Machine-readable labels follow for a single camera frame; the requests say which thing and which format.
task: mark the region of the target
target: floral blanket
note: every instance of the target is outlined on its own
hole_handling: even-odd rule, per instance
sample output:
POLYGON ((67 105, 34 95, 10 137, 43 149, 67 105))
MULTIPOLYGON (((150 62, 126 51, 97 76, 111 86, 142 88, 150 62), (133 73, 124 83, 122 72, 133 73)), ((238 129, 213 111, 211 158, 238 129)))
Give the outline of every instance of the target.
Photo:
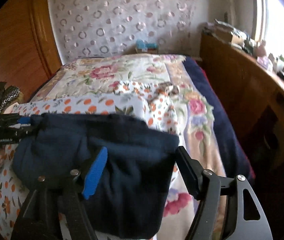
MULTIPOLYGON (((190 156, 197 159, 203 168, 213 170, 219 176, 225 176, 221 162, 216 138, 213 133, 214 116, 212 107, 206 99, 196 90, 189 75, 183 66, 184 56, 179 55, 150 55, 136 54, 112 58, 85 58, 68 63, 61 68, 55 77, 48 82, 32 99, 32 103, 42 101, 46 104, 52 99, 67 100, 66 97, 97 96, 105 93, 135 94, 149 100, 145 109, 148 112, 147 123, 154 129, 163 129, 169 126, 168 132, 177 132, 180 135, 180 145, 183 145, 190 156), (152 104, 154 84, 171 82, 173 88, 158 91, 167 96, 170 93, 172 104, 165 106, 165 111, 174 110, 176 118, 168 120, 162 116, 161 97, 156 98, 157 103, 152 104)), ((127 114, 126 109, 118 109, 127 114)), ((7 158, 13 158, 14 146, 6 147, 7 158)), ((23 191, 22 185, 11 185, 11 177, 4 169, 0 174, 0 213, 4 212, 5 219, 1 217, 1 224, 11 228, 14 221, 9 217, 7 210, 10 205, 21 205, 21 200, 11 200, 1 193, 3 189, 23 191)), ((182 240, 185 238, 198 202, 187 193, 185 184, 179 172, 172 177, 172 186, 166 201, 161 228, 157 239, 182 240)), ((225 199, 220 201, 215 233, 218 235, 222 229, 225 210, 225 199)))

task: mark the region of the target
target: bed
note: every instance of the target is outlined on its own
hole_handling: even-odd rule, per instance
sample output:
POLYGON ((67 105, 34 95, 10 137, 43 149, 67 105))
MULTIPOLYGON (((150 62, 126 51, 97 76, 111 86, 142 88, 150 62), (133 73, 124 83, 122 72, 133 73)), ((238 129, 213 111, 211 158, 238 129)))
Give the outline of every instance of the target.
MULTIPOLYGON (((120 110, 119 107, 113 106, 114 100, 107 97, 112 94, 114 96, 116 91, 122 90, 120 93, 151 98, 154 88, 165 82, 178 86, 179 95, 171 98, 173 106, 168 104, 167 110, 161 110, 161 116, 158 111, 160 103, 146 101, 151 114, 145 118, 149 127, 162 127, 163 131, 180 134, 180 144, 185 146, 191 157, 198 159, 204 168, 211 169, 220 176, 234 177, 241 173, 252 182, 254 174, 230 121, 205 73, 190 57, 133 54, 78 59, 64 65, 36 91, 29 104, 15 106, 10 112, 23 115, 48 111, 69 114, 112 113, 120 110), (75 97, 80 100, 71 107, 70 98, 75 97), (93 98, 98 98, 94 105, 93 98), (99 104, 104 104, 103 108, 99 108, 99 104), (167 119, 168 111, 172 113, 171 119, 167 119)), ((4 239, 10 239, 14 222, 28 193, 28 189, 17 179, 11 168, 16 147, 17 145, 6 147, 5 164, 0 171, 0 234, 4 239)), ((184 239, 197 207, 198 202, 187 193, 178 168, 175 167, 161 228, 153 239, 184 239)), ((224 210, 225 198, 221 197, 215 225, 216 238, 222 228, 224 210)), ((62 230, 66 232, 64 239, 69 239, 62 214, 60 222, 62 230)), ((117 239, 102 233, 98 234, 98 237, 117 239)))

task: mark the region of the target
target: wooden headboard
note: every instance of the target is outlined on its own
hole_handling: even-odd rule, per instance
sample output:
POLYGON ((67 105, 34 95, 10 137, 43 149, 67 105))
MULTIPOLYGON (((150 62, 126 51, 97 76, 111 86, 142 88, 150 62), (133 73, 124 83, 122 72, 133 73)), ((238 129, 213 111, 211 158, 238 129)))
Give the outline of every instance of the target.
POLYGON ((0 81, 28 99, 60 66, 47 0, 8 0, 0 9, 0 81))

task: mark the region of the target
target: dark blue bed sheet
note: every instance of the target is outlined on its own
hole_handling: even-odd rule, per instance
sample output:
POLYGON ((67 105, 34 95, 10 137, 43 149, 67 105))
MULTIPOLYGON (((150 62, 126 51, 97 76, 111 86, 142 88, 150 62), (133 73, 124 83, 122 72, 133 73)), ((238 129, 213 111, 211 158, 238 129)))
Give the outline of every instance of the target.
POLYGON ((250 162, 242 150, 231 122, 204 71, 190 57, 186 58, 183 65, 197 90, 214 107, 213 115, 215 116, 215 122, 213 130, 217 138, 221 160, 227 177, 234 178, 238 174, 242 174, 248 179, 250 184, 253 184, 255 174, 250 162))

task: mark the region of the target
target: white fabric with orange print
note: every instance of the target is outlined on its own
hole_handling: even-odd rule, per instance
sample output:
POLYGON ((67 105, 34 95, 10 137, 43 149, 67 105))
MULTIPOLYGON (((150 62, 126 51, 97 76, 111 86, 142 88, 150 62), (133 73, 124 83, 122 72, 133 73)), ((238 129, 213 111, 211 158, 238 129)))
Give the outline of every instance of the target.
MULTIPOLYGON (((42 113, 66 113, 66 114, 127 114, 135 116, 146 121, 151 128, 157 128, 162 131, 175 133, 178 129, 174 127, 177 120, 174 109, 172 109, 170 98, 167 95, 160 95, 156 90, 152 95, 154 101, 161 101, 166 107, 157 110, 156 117, 153 114, 155 108, 158 109, 157 103, 147 101, 144 97, 136 94, 100 94, 91 96, 82 96, 78 98, 62 98, 52 99, 48 101, 39 101, 22 105, 15 105, 11 113, 19 113, 24 116, 42 113), (158 124, 159 119, 166 120, 164 124, 158 124)), ((2 170, 0 171, 0 233, 5 239, 10 239, 13 226, 28 194, 21 181, 14 174, 11 164, 17 145, 8 145, 5 149, 5 160, 2 170)), ((173 172, 171 184, 177 177, 177 170, 173 172)), ((70 235, 66 226, 66 219, 61 214, 60 223, 64 239, 70 239, 70 235)), ((98 233, 99 240, 110 239, 115 240, 117 237, 98 233)))

